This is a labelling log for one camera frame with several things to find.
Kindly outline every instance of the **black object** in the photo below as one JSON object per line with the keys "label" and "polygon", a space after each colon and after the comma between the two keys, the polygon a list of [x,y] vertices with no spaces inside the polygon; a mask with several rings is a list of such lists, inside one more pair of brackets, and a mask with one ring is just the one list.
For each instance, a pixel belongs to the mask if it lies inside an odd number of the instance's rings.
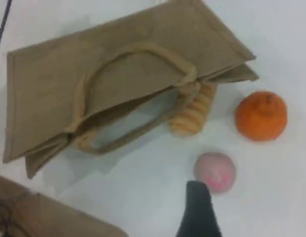
{"label": "black object", "polygon": [[222,237],[208,187],[189,181],[186,195],[186,209],[176,237]]}
{"label": "black object", "polygon": [[12,0],[7,0],[5,10],[4,10],[4,15],[3,15],[2,22],[0,25],[0,43],[1,43],[2,35],[5,29],[6,21],[8,20],[11,4],[12,4]]}

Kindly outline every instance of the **brown cardboard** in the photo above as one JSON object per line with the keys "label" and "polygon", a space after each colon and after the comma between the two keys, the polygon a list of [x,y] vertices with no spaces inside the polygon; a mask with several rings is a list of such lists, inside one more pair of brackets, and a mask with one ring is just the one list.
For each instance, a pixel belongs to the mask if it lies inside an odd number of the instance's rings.
{"label": "brown cardboard", "polygon": [[[11,221],[21,226],[32,237],[128,236],[118,227],[41,194],[33,193],[2,177],[0,177],[0,204],[8,206],[12,212]],[[15,225],[9,223],[7,225],[10,235],[25,236]]]}

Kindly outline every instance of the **black cable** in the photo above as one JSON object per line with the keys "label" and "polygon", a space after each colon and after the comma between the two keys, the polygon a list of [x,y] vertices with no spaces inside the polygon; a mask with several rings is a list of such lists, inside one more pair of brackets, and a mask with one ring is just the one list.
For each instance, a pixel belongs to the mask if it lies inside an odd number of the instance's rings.
{"label": "black cable", "polygon": [[[12,210],[4,204],[3,202],[4,200],[0,199],[0,227],[3,226],[3,237],[13,237],[10,233],[9,233],[9,228],[13,228],[15,227],[18,231],[20,231],[24,237],[31,237],[30,234],[22,227],[20,226],[18,223],[12,221]],[[7,213],[7,217],[5,217],[5,214],[1,212],[1,210],[5,209],[6,213]]]}
{"label": "black cable", "polygon": [[8,20],[11,4],[12,4],[12,0],[7,0],[5,10],[4,10],[4,15],[3,15],[1,25],[0,25],[0,43],[1,43],[1,40],[2,40],[2,36],[3,36],[3,32],[4,32],[4,29],[5,29],[6,22]]}

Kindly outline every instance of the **orange fruit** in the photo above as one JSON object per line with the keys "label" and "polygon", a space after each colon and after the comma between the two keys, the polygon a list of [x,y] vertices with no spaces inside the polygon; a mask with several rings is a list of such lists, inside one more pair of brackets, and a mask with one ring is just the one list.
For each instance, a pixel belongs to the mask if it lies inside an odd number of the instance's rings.
{"label": "orange fruit", "polygon": [[255,92],[236,108],[235,124],[252,141],[275,140],[287,125],[286,103],[273,92]]}

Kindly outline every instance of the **folded bag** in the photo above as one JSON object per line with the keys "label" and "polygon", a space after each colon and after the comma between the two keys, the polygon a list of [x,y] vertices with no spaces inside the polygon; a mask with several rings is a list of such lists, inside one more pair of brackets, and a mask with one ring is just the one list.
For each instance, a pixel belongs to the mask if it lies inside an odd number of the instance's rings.
{"label": "folded bag", "polygon": [[[198,83],[255,80],[244,63],[255,56],[200,1],[157,7],[8,54],[4,162],[26,157],[31,178],[69,145],[112,151],[168,120]],[[102,128],[178,88],[182,101],[101,148]]]}

